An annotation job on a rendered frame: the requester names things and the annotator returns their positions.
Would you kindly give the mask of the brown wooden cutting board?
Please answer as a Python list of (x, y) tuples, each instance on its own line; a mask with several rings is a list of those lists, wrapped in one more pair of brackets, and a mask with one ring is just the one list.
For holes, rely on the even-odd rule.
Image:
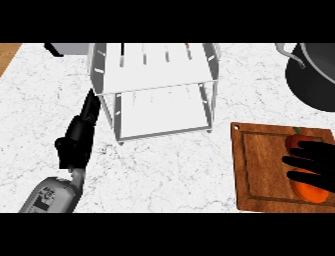
[(292, 126), (231, 123), (237, 207), (256, 212), (335, 213), (335, 194), (314, 204), (302, 200), (292, 188), (283, 162), (289, 155), (286, 140), (296, 134)]

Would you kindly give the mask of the orange squash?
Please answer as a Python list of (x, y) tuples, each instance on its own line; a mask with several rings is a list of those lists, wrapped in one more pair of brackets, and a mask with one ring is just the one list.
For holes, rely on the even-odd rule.
[[(287, 150), (298, 148), (301, 141), (312, 141), (312, 138), (302, 134), (299, 127), (295, 127), (295, 134), (286, 139)], [(327, 190), (298, 181), (290, 181), (290, 184), (298, 197), (304, 201), (314, 204), (321, 204), (327, 201), (330, 196), (330, 192)]]

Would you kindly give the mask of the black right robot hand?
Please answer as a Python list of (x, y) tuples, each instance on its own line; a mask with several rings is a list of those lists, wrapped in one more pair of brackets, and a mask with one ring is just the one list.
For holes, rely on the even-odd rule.
[(287, 177), (335, 193), (335, 145), (301, 141), (299, 147), (292, 148), (290, 153), (290, 156), (283, 157), (283, 162), (309, 170), (309, 173), (289, 171)]

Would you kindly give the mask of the dark grey cooking pot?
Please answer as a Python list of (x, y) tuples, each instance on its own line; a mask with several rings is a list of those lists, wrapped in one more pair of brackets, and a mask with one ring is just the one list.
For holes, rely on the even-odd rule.
[(335, 112), (335, 43), (299, 43), (295, 50), (275, 44), (289, 58), (286, 80), (299, 100), (317, 110)]

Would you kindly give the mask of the grey box-shaped appliance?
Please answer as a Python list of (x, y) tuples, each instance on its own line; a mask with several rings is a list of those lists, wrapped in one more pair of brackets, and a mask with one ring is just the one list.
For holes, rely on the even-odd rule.
[(52, 53), (55, 57), (64, 57), (66, 55), (86, 55), (89, 52), (88, 43), (47, 43), (45, 49)]

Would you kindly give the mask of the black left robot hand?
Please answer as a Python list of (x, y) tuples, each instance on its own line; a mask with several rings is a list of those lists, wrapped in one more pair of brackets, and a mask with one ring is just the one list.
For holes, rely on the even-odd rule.
[(89, 90), (82, 112), (72, 120), (66, 136), (55, 140), (61, 169), (85, 169), (88, 166), (100, 110), (100, 97), (95, 95), (94, 90)]

